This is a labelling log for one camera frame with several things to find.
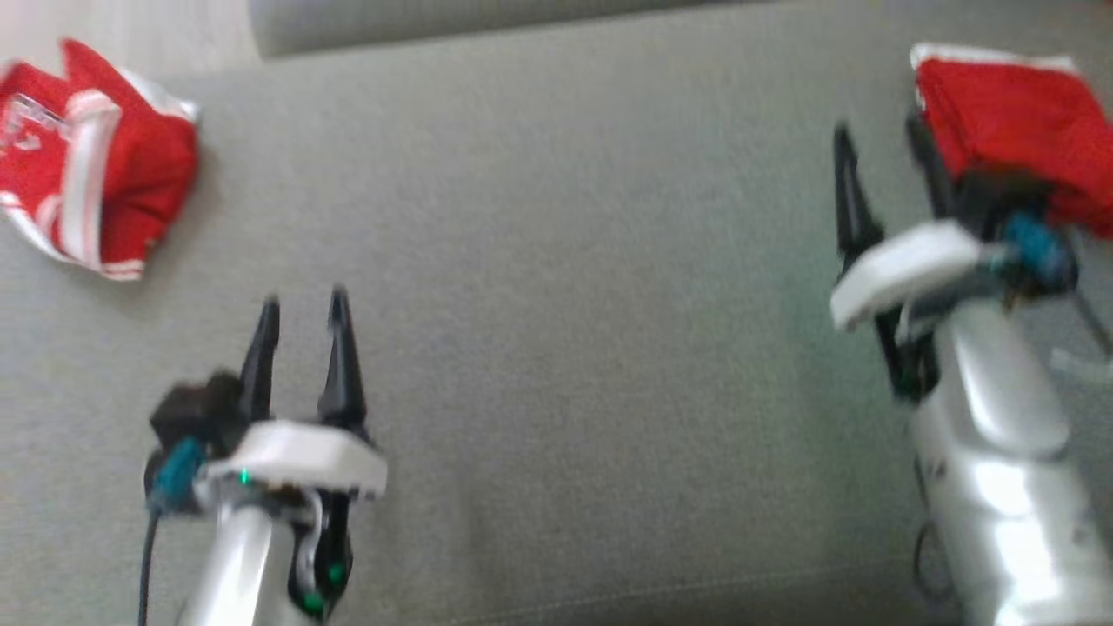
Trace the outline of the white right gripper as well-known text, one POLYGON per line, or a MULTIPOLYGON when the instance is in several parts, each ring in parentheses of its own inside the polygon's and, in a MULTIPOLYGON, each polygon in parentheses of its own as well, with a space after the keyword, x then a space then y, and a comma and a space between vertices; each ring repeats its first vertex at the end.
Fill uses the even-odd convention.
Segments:
POLYGON ((989 245, 954 221, 959 213, 951 172, 920 113, 908 114, 905 133, 929 193, 930 214, 943 221, 883 241, 885 229, 863 188, 850 127, 838 123, 834 129, 837 246, 845 272, 830 296, 830 317, 838 331, 850 331, 883 310, 942 288, 989 258, 989 245))

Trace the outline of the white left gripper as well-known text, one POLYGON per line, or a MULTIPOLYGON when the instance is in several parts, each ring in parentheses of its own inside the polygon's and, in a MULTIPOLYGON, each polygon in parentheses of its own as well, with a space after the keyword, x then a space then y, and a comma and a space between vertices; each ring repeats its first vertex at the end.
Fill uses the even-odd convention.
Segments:
POLYGON ((239 376, 237 407, 243 420, 253 424, 227 458, 203 464, 198 483, 245 481, 361 499, 385 495, 387 461, 365 441, 370 440, 367 403, 346 288, 331 291, 329 336, 329 372, 317 401, 317 415, 326 426, 265 421, 270 419, 280 304, 277 297, 263 302, 239 376))

